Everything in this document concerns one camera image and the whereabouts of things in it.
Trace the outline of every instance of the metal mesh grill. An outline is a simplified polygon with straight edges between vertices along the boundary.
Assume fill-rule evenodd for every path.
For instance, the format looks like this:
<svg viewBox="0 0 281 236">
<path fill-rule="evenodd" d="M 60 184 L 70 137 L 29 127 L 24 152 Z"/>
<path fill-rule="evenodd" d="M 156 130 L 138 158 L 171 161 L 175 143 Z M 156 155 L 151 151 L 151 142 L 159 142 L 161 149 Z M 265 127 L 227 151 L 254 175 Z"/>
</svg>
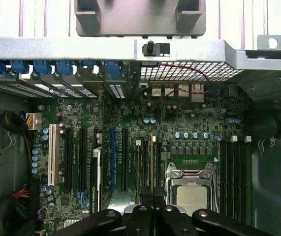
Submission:
<svg viewBox="0 0 281 236">
<path fill-rule="evenodd" d="M 225 62 L 162 62 L 161 64 L 191 67 L 203 72 L 210 81 L 222 82 L 242 72 L 233 69 Z M 140 78 L 143 80 L 171 80 L 171 81 L 205 81 L 202 74 L 187 69 L 160 65 L 158 67 L 142 67 Z"/>
<path fill-rule="evenodd" d="M 6 86 L 3 86 L 3 85 L 0 85 L 0 89 L 10 91 L 10 92 L 14 92 L 14 93 L 17 93 L 17 94 L 21 94 L 21 95 L 24 95 L 24 96 L 27 96 L 27 97 L 37 97 L 33 94 L 30 94 L 30 93 L 27 93 L 27 92 L 22 92 L 22 91 L 14 89 L 14 88 L 6 87 Z"/>
<path fill-rule="evenodd" d="M 23 89 L 23 90 L 29 91 L 29 92 L 32 92 L 32 93 L 35 93 L 35 94 L 38 94 L 38 95 L 43 96 L 43 97 L 52 97 L 52 96 L 49 96 L 49 95 L 47 95 L 47 94 L 45 94 L 43 92 L 39 92 L 37 90 L 31 89 L 31 88 L 29 88 L 27 86 L 24 86 L 24 85 L 12 84 L 12 86 L 17 87 L 19 89 Z"/>
</svg>

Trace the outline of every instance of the capacitor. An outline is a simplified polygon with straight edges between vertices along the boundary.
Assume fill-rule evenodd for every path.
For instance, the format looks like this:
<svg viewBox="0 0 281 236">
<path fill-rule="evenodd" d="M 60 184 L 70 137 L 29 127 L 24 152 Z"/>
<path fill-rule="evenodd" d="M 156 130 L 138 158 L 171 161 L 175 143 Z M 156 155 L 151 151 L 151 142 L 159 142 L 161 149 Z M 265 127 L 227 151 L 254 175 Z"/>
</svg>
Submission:
<svg viewBox="0 0 281 236">
<path fill-rule="evenodd" d="M 144 123 L 145 123 L 145 124 L 148 124 L 149 122 L 150 122 L 150 119 L 149 119 L 149 118 L 147 118 L 147 117 L 144 118 Z"/>
<path fill-rule="evenodd" d="M 33 168 L 36 168 L 36 167 L 38 167 L 39 164 L 37 161 L 33 161 L 31 165 Z"/>
<path fill-rule="evenodd" d="M 53 188 L 46 189 L 46 194 L 51 195 L 54 192 Z"/>
<path fill-rule="evenodd" d="M 188 138 L 189 138 L 189 134 L 188 134 L 187 132 L 186 132 L 186 133 L 184 133 L 184 135 L 183 135 L 183 136 L 184 136 L 184 138 L 185 138 L 185 139 L 188 139 Z"/>
<path fill-rule="evenodd" d="M 44 128 L 44 129 L 43 129 L 43 134 L 48 134 L 49 131 L 50 131 L 49 128 Z"/>
<path fill-rule="evenodd" d="M 47 190 L 47 186 L 42 185 L 42 186 L 41 186 L 41 192 L 46 192 L 46 190 Z"/>
<path fill-rule="evenodd" d="M 38 155 L 38 154 L 40 154 L 41 153 L 41 149 L 40 148 L 34 148 L 33 150 L 32 150 L 32 154 L 33 155 Z"/>
<path fill-rule="evenodd" d="M 193 138 L 198 139 L 199 138 L 199 133 L 197 133 L 197 132 L 193 133 Z"/>
<path fill-rule="evenodd" d="M 36 175 L 40 172 L 40 169 L 39 168 L 32 168 L 31 172 L 32 172 L 32 174 Z"/>
<path fill-rule="evenodd" d="M 235 118 L 230 117 L 230 118 L 227 118 L 226 121 L 229 122 L 230 124 L 233 124 L 233 123 L 235 123 Z"/>
<path fill-rule="evenodd" d="M 207 132 L 203 133 L 203 138 L 204 138 L 204 139 L 210 138 L 210 134 L 207 133 Z"/>
<path fill-rule="evenodd" d="M 179 139 L 181 137 L 181 134 L 179 132 L 175 133 L 175 138 Z"/>
<path fill-rule="evenodd" d="M 33 155 L 32 156 L 32 161 L 39 161 L 40 160 L 40 155 Z"/>
<path fill-rule="evenodd" d="M 241 123 L 241 119 L 240 118 L 234 118 L 234 120 L 235 120 L 236 124 L 240 124 Z"/>
<path fill-rule="evenodd" d="M 151 123 L 151 124 L 155 124 L 155 123 L 156 123 L 156 119 L 155 119 L 155 118 L 151 118 L 151 119 L 150 119 L 150 123 Z"/>
<path fill-rule="evenodd" d="M 215 136 L 215 140 L 218 141 L 218 142 L 221 142 L 222 141 L 222 136 Z"/>
<path fill-rule="evenodd" d="M 54 200 L 54 197 L 52 195 L 47 197 L 47 201 L 51 202 L 52 200 Z"/>
<path fill-rule="evenodd" d="M 48 140 L 48 135 L 47 134 L 43 134 L 42 139 L 43 140 Z"/>
</svg>

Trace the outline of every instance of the screw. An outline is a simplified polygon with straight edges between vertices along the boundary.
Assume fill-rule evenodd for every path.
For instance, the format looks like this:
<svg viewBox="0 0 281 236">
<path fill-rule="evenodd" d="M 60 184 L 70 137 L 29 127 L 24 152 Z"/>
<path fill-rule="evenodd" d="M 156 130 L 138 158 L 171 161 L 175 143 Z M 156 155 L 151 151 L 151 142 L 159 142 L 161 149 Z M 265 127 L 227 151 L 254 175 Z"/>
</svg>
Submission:
<svg viewBox="0 0 281 236">
<path fill-rule="evenodd" d="M 205 211 L 200 211 L 199 213 L 198 213 L 201 217 L 206 217 L 208 214 L 207 214 L 207 212 L 205 212 Z"/>
<path fill-rule="evenodd" d="M 281 77 L 277 77 L 276 81 L 277 81 L 278 84 L 281 84 Z"/>
<path fill-rule="evenodd" d="M 36 78 L 36 77 L 38 77 L 38 73 L 37 72 L 32 72 L 32 76 Z"/>
<path fill-rule="evenodd" d="M 106 214 L 107 217 L 113 217 L 115 216 L 115 213 L 113 211 L 109 211 L 107 214 Z"/>
<path fill-rule="evenodd" d="M 141 206 L 139 210 L 147 210 L 147 208 L 145 206 Z"/>
<path fill-rule="evenodd" d="M 166 206 L 165 209 L 166 209 L 167 211 L 172 211 L 172 210 L 173 210 L 173 207 L 171 207 L 171 206 Z"/>
<path fill-rule="evenodd" d="M 249 87 L 249 92 L 255 92 L 256 88 L 254 87 Z"/>
<path fill-rule="evenodd" d="M 37 107 L 40 111 L 43 111 L 44 110 L 44 106 L 43 105 L 38 105 Z"/>
<path fill-rule="evenodd" d="M 71 105 L 68 105 L 68 106 L 66 106 L 66 109 L 67 109 L 67 111 L 71 111 L 71 109 L 72 109 L 72 106 Z"/>
<path fill-rule="evenodd" d="M 57 72 L 54 72 L 54 76 L 58 78 L 58 77 L 60 77 L 61 75 L 60 75 L 59 73 L 57 73 Z"/>
<path fill-rule="evenodd" d="M 9 75 L 12 76 L 12 77 L 14 77 L 14 76 L 16 76 L 16 72 L 10 71 L 10 72 L 9 72 Z"/>
</svg>

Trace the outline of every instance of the green circuit board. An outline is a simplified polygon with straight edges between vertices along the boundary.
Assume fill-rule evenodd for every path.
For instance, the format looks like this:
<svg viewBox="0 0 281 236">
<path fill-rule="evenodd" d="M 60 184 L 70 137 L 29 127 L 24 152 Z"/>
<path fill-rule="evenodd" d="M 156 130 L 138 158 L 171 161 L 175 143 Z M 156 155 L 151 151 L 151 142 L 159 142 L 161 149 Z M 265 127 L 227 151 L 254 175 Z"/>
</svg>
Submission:
<svg viewBox="0 0 281 236">
<path fill-rule="evenodd" d="M 248 146 L 229 146 L 232 136 L 237 136 L 241 142 L 248 135 L 244 110 L 249 104 L 245 94 L 232 97 L 224 88 L 205 95 L 204 102 L 191 102 L 186 96 L 161 101 L 161 97 L 150 95 L 118 101 L 112 100 L 108 94 L 104 94 L 100 101 L 37 101 L 36 108 L 38 105 L 44 107 L 42 111 L 36 110 L 42 113 L 42 128 L 62 123 L 61 129 L 69 131 L 59 137 L 58 184 L 52 188 L 52 194 L 41 193 L 41 207 L 46 207 L 45 217 L 41 220 L 46 233 L 49 235 L 90 216 L 97 211 L 96 204 L 100 210 L 113 208 L 120 212 L 128 205 L 139 204 L 143 187 L 166 187 L 166 169 L 170 163 L 179 170 L 203 170 L 211 163 L 216 175 L 218 208 L 225 207 L 223 214 L 242 220 L 237 209 L 230 212 L 226 207 L 236 204 L 237 199 L 220 199 L 222 193 L 235 188 L 237 183 L 228 186 L 226 180 L 236 171 L 229 172 L 220 164 L 229 165 L 226 160 L 230 149 L 240 153 L 242 150 L 244 161 L 249 164 Z M 241 122 L 229 122 L 229 118 Z M 34 147 L 42 149 L 41 171 L 36 175 L 41 178 L 42 186 L 46 185 L 48 172 L 48 141 L 43 135 L 43 130 L 34 133 Z M 100 173 L 91 168 L 96 148 L 102 149 Z M 96 175 L 100 180 L 97 202 L 94 199 L 98 196 L 95 195 L 96 186 L 92 184 Z M 250 173 L 247 172 L 244 178 L 244 185 L 248 186 Z M 84 204 L 78 194 L 85 195 Z M 249 187 L 245 194 L 250 196 Z M 249 201 L 246 207 L 250 210 Z M 250 223 L 248 215 L 244 217 Z"/>
</svg>

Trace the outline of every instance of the metal bracket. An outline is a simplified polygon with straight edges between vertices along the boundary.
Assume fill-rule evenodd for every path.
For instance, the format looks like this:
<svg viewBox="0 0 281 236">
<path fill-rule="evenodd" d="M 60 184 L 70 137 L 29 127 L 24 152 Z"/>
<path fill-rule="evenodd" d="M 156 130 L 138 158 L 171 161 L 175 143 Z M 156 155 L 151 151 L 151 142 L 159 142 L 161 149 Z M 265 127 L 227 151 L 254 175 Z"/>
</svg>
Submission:
<svg viewBox="0 0 281 236">
<path fill-rule="evenodd" d="M 259 35 L 257 49 L 281 51 L 281 35 Z"/>
</svg>

